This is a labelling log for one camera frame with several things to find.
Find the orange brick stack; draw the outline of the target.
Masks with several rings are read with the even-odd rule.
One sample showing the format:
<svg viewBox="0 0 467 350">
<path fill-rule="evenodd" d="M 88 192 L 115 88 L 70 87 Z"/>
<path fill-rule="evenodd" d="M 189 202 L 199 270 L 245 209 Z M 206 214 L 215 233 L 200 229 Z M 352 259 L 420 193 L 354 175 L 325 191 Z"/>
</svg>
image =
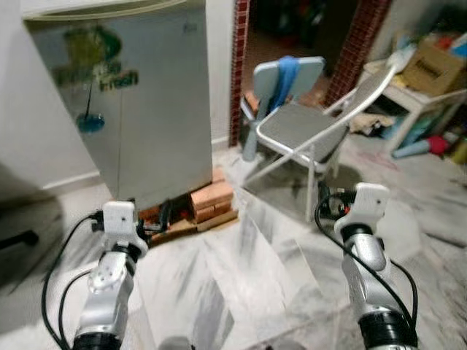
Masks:
<svg viewBox="0 0 467 350">
<path fill-rule="evenodd" d="M 212 176 L 212 182 L 201 189 L 171 198 L 174 201 L 171 224 L 159 236 L 144 238 L 150 246 L 204 233 L 237 219 L 238 211 L 233 207 L 234 188 L 227 183 L 220 167 L 213 169 Z M 159 207 L 145 209 L 138 217 L 154 221 L 159 217 Z"/>
</svg>

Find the grey metal folding chair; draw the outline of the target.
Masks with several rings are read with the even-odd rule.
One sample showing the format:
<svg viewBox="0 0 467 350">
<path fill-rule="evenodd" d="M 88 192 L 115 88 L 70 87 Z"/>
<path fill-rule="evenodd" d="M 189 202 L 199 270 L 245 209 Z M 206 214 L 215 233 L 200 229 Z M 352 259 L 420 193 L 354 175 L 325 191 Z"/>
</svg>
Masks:
<svg viewBox="0 0 467 350">
<path fill-rule="evenodd" d="M 251 182 L 266 176 L 288 161 L 307 169 L 308 193 L 306 194 L 306 219 L 312 219 L 314 208 L 320 203 L 320 191 L 326 191 L 323 178 L 336 172 L 340 144 L 350 132 L 348 124 L 357 114 L 381 96 L 390 81 L 404 67 L 404 62 L 394 54 L 376 73 L 364 77 L 357 87 L 326 108 L 300 104 L 299 99 L 310 91 L 324 71 L 323 57 L 303 57 L 284 104 L 269 112 L 270 98 L 277 83 L 277 61 L 258 64 L 253 70 L 253 95 L 257 108 L 251 110 L 247 99 L 241 100 L 241 109 L 247 118 L 247 140 L 242 149 L 242 159 L 254 160 L 258 144 L 280 154 L 257 173 L 250 174 Z"/>
</svg>

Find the beige crumpled cloth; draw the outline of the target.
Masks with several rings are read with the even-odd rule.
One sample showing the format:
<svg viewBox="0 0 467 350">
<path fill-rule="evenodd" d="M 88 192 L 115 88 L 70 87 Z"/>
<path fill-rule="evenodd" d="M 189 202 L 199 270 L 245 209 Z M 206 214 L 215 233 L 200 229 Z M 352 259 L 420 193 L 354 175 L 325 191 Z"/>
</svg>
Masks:
<svg viewBox="0 0 467 350">
<path fill-rule="evenodd" d="M 388 114 L 360 113 L 348 124 L 350 133 L 359 133 L 363 136 L 373 136 L 381 133 L 383 129 L 391 128 L 395 124 L 395 117 Z"/>
</svg>

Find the light blue bottle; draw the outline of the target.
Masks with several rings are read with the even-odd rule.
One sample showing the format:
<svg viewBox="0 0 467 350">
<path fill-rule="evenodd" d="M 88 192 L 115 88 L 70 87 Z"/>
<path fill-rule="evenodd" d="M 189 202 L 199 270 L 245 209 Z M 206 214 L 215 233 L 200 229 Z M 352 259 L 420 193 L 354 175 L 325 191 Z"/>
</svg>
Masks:
<svg viewBox="0 0 467 350">
<path fill-rule="evenodd" d="M 394 159 L 401 159 L 413 155 L 422 155 L 429 153 L 431 150 L 431 143 L 427 139 L 419 140 L 411 144 L 407 144 L 405 147 L 393 151 Z"/>
</svg>

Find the red round container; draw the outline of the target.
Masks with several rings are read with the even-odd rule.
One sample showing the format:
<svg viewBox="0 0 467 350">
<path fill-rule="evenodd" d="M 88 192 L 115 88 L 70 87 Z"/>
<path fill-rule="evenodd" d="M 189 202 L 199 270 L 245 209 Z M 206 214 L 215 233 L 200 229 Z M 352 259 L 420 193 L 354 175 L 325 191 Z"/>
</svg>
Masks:
<svg viewBox="0 0 467 350">
<path fill-rule="evenodd" d="M 429 144 L 429 153 L 441 156 L 446 153 L 449 142 L 443 136 L 430 136 L 426 139 Z"/>
</svg>

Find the white storage shelf table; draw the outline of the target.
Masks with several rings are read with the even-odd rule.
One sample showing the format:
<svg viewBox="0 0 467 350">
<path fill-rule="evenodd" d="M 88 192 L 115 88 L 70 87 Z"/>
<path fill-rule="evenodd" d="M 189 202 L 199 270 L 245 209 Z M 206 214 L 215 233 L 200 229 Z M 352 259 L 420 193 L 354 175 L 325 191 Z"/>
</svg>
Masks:
<svg viewBox="0 0 467 350">
<path fill-rule="evenodd" d="M 394 133 L 394 136 L 390 137 L 390 140 L 387 140 L 384 153 L 388 156 L 395 149 L 398 149 L 420 117 L 425 113 L 430 114 L 435 110 L 440 110 L 441 114 L 438 114 L 433 119 L 433 127 L 427 132 L 427 135 L 440 136 L 444 131 L 444 127 L 457 113 L 458 108 L 465 103 L 466 94 L 467 90 L 462 89 L 444 94 L 444 96 L 431 97 L 425 96 L 425 94 L 419 91 L 413 91 L 407 87 L 400 87 L 397 84 L 390 83 L 383 90 L 382 96 L 399 104 L 399 106 L 408 111 L 408 114 L 403 116 L 401 121 L 397 122 L 397 125 L 399 125 L 397 133 Z"/>
</svg>

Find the yellow-green jar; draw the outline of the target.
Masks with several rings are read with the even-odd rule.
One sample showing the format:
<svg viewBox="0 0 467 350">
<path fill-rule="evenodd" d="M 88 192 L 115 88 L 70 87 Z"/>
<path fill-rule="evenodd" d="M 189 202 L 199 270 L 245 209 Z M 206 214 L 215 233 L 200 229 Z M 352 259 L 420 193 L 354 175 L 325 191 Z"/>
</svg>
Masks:
<svg viewBox="0 0 467 350">
<path fill-rule="evenodd" d="M 454 145 L 451 153 L 448 154 L 448 160 L 458 166 L 464 166 L 467 163 L 467 141 L 465 139 Z"/>
</svg>

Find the blue cloth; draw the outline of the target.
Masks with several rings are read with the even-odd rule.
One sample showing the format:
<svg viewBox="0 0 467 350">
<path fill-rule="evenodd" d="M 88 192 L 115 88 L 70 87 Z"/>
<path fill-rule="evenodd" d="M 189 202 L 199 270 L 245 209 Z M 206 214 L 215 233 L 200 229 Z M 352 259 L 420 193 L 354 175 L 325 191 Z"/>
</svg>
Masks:
<svg viewBox="0 0 467 350">
<path fill-rule="evenodd" d="M 273 112 L 282 106 L 289 97 L 298 70 L 299 60 L 293 56 L 285 55 L 277 61 L 277 83 L 274 94 L 270 98 L 269 112 Z"/>
</svg>

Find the black floor object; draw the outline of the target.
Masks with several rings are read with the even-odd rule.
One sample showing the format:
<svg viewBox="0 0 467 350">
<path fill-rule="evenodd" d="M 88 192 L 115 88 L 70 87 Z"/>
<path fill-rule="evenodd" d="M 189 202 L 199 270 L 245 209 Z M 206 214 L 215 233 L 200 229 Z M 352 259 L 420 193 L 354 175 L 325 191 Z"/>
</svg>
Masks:
<svg viewBox="0 0 467 350">
<path fill-rule="evenodd" d="M 33 230 L 26 230 L 16 234 L 16 236 L 0 239 L 0 249 L 10 248 L 11 246 L 16 246 L 16 244 L 36 246 L 38 240 L 38 235 Z"/>
</svg>

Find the brown cardboard box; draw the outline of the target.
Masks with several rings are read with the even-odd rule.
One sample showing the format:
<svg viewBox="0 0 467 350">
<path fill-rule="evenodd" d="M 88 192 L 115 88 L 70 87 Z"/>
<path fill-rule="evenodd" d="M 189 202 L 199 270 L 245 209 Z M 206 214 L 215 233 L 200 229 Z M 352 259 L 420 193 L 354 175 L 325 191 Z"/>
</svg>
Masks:
<svg viewBox="0 0 467 350">
<path fill-rule="evenodd" d="M 433 41 L 423 39 L 401 71 L 401 79 L 411 90 L 437 97 L 463 90 L 467 83 L 466 47 L 442 50 Z"/>
</svg>

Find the blue packet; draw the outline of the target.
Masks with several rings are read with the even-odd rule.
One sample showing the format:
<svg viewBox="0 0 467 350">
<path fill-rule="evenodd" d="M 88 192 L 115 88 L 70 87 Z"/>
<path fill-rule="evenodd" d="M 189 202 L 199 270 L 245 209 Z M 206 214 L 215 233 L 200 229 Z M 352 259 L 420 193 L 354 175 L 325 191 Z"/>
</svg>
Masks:
<svg viewBox="0 0 467 350">
<path fill-rule="evenodd" d="M 448 53 L 466 61 L 467 59 L 467 34 L 461 34 L 452 41 L 448 47 Z"/>
</svg>

